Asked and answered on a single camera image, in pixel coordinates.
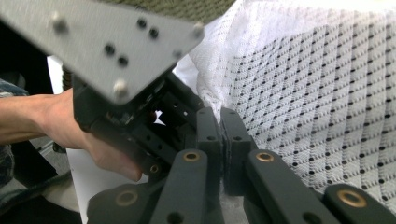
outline robotic arm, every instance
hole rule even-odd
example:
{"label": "robotic arm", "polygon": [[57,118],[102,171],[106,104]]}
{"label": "robotic arm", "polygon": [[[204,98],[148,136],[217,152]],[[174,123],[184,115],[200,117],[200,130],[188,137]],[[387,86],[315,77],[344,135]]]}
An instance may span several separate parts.
{"label": "robotic arm", "polygon": [[[0,20],[74,73],[81,129],[138,162],[149,182],[99,193],[90,223],[224,223],[219,184],[245,196],[250,223],[396,223],[365,192],[308,189],[275,153],[257,150],[237,113],[210,107],[172,74],[204,37],[201,23],[79,0],[3,0]],[[147,114],[161,110],[164,125]]]}

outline metal plate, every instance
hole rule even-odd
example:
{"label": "metal plate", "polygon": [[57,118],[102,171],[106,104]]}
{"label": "metal plate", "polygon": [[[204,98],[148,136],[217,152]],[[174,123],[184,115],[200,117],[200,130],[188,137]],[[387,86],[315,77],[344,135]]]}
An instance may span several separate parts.
{"label": "metal plate", "polygon": [[[146,27],[137,24],[142,18]],[[132,100],[204,37],[202,25],[83,0],[2,0],[0,20],[116,104]]]}

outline screw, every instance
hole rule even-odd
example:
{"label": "screw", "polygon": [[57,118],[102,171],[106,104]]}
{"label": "screw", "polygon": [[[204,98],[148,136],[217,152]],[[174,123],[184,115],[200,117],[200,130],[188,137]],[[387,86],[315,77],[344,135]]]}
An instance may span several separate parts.
{"label": "screw", "polygon": [[149,35],[155,39],[158,37],[158,29],[156,27],[151,27],[151,29],[149,29]]}
{"label": "screw", "polygon": [[67,32],[67,23],[66,19],[59,14],[58,11],[54,11],[51,15],[51,21],[52,21],[52,26],[53,29],[55,30],[56,33],[65,33]]}
{"label": "screw", "polygon": [[112,45],[112,44],[105,45],[105,53],[108,56],[113,56],[115,52],[116,52],[116,48],[114,48],[114,45]]}
{"label": "screw", "polygon": [[146,28],[147,22],[144,18],[139,18],[139,20],[137,20],[137,25],[143,29]]}
{"label": "screw", "polygon": [[194,27],[193,27],[193,32],[195,34],[195,36],[200,36],[204,33],[204,24],[201,23],[200,21],[195,23]]}
{"label": "screw", "polygon": [[125,96],[128,92],[126,81],[124,79],[118,79],[114,84],[113,91],[117,97]]}

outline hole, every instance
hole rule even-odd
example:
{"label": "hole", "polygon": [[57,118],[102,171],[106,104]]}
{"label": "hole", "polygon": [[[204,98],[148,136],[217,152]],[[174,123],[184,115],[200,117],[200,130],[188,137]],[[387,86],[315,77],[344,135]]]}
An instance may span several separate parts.
{"label": "hole", "polygon": [[128,59],[125,56],[119,57],[119,66],[126,67],[128,65]]}
{"label": "hole", "polygon": [[321,224],[321,219],[313,213],[304,213],[303,219],[307,224]]}
{"label": "hole", "polygon": [[266,153],[266,152],[261,152],[261,153],[257,154],[257,155],[256,155],[256,158],[257,158],[259,161],[265,161],[265,162],[273,161],[273,160],[274,160],[274,156],[271,155],[271,154],[269,154],[269,153]]}
{"label": "hole", "polygon": [[151,29],[149,29],[149,35],[155,39],[158,37],[158,29],[156,27],[151,27]]}
{"label": "hole", "polygon": [[144,18],[139,18],[139,19],[137,20],[137,25],[138,25],[140,28],[146,28],[147,22],[146,22],[146,20],[145,20]]}
{"label": "hole", "polygon": [[155,174],[155,173],[157,173],[157,172],[160,170],[160,168],[158,167],[158,165],[153,165],[153,166],[151,166],[151,167],[149,168],[149,170],[150,170],[153,174]]}
{"label": "hole", "polygon": [[121,207],[131,205],[137,201],[138,194],[135,189],[128,189],[121,192],[116,198],[116,204]]}
{"label": "hole", "polygon": [[185,161],[198,161],[200,159],[200,156],[196,152],[187,152],[184,154],[183,159]]}
{"label": "hole", "polygon": [[357,192],[350,189],[340,189],[337,191],[338,198],[349,206],[362,208],[367,205],[366,200]]}
{"label": "hole", "polygon": [[171,213],[168,215],[166,220],[168,221],[168,224],[181,224],[183,223],[184,217],[180,213]]}
{"label": "hole", "polygon": [[112,44],[106,44],[105,45],[105,53],[108,56],[113,56],[114,53],[116,52],[116,48]]}

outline finger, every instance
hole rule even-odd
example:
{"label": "finger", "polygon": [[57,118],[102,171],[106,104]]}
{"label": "finger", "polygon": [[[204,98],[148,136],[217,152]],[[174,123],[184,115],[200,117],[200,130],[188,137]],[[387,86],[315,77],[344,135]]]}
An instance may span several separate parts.
{"label": "finger", "polygon": [[141,178],[142,171],[139,166],[123,152],[99,139],[92,139],[90,142],[95,144],[88,150],[97,166],[124,175],[134,181]]}

